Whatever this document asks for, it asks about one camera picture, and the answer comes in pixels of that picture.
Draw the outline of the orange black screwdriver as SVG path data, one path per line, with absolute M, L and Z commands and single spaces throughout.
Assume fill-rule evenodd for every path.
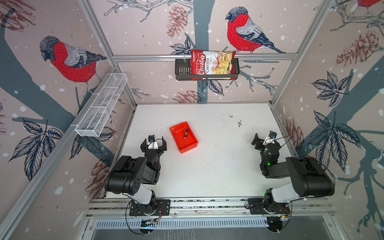
M 187 142 L 188 134 L 189 134 L 189 130 L 185 129 L 185 131 L 184 131 L 184 148 L 186 147 L 186 142 Z

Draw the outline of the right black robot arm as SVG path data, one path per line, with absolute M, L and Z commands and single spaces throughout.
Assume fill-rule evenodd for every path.
M 289 204 L 304 198 L 322 198 L 332 196 L 335 183 L 327 175 L 320 163 L 312 157 L 287 157 L 279 162 L 280 149 L 277 133 L 270 131 L 263 140 L 255 134 L 251 145 L 260 151 L 260 170 L 266 179 L 290 178 L 287 184 L 271 188 L 263 198 L 248 200 L 252 214 L 290 214 Z

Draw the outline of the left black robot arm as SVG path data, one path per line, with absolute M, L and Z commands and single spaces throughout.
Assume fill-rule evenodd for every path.
M 109 171 L 104 186 L 107 192 L 131 199 L 130 216 L 162 216 L 162 205 L 147 185 L 156 185 L 160 178 L 161 155 L 167 150 L 164 138 L 149 135 L 141 145 L 143 157 L 121 156 Z

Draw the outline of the red plastic bin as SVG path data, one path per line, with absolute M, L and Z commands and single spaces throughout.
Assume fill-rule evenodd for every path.
M 170 132 L 181 154 L 184 154 L 198 146 L 199 142 L 187 122 L 171 127 Z

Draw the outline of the red cassava chips bag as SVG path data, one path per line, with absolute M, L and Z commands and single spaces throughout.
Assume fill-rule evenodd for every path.
M 213 66 L 215 70 L 218 70 L 220 74 L 229 74 L 229 66 L 232 64 L 235 58 L 236 51 L 233 52 L 212 52 L 212 51 L 191 51 L 191 64 L 195 65 L 199 63 L 208 63 L 209 66 Z

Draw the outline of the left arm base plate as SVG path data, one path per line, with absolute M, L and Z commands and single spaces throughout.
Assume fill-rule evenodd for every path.
M 128 206 L 130 217 L 141 217 L 141 216 L 168 216 L 170 214 L 171 200 L 156 200 L 150 202 L 148 205 L 139 204 L 131 200 Z

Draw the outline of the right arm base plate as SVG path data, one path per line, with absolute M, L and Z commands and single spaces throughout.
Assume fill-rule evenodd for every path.
M 291 214 L 289 204 L 276 203 L 274 201 L 267 203 L 262 198 L 248 199 L 246 207 L 247 209 L 250 210 L 251 215 L 265 215 L 265 214 L 290 215 Z

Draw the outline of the black wall basket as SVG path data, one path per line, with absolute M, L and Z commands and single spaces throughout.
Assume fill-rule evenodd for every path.
M 197 81 L 197 80 L 236 80 L 240 74 L 238 58 L 233 59 L 229 66 L 229 74 L 220 74 L 213 66 L 208 63 L 197 62 L 192 66 L 191 59 L 176 59 L 175 75 L 178 81 Z

